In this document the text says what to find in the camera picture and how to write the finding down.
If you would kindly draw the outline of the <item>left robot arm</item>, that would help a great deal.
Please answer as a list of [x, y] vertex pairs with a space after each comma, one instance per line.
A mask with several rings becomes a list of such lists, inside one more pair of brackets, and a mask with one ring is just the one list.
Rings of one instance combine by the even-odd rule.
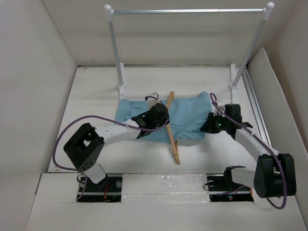
[[109, 178], [97, 163], [103, 147], [126, 140], [137, 140], [169, 123], [168, 109], [156, 103], [148, 111], [134, 116], [125, 122], [95, 128], [90, 123], [83, 124], [64, 145], [64, 152], [76, 168], [84, 173], [91, 186], [102, 191]]

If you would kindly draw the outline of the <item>light blue trousers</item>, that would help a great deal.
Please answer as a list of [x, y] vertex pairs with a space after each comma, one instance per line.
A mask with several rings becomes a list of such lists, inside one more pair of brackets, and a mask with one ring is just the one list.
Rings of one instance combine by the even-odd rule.
[[[146, 101], [121, 99], [115, 115], [115, 121], [124, 122], [148, 110]], [[212, 112], [209, 94], [201, 92], [195, 97], [175, 98], [169, 108], [170, 126], [174, 140], [202, 140], [205, 133], [200, 131]]]

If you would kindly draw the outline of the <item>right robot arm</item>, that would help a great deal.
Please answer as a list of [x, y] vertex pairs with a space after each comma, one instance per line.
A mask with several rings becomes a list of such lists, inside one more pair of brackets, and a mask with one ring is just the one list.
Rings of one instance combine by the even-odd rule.
[[227, 167], [222, 183], [232, 190], [239, 184], [254, 188], [261, 198], [287, 197], [296, 194], [294, 158], [270, 147], [251, 131], [252, 125], [242, 121], [239, 104], [221, 105], [214, 102], [214, 112], [208, 114], [201, 131], [218, 134], [222, 131], [243, 146], [256, 162], [256, 169], [244, 166]]

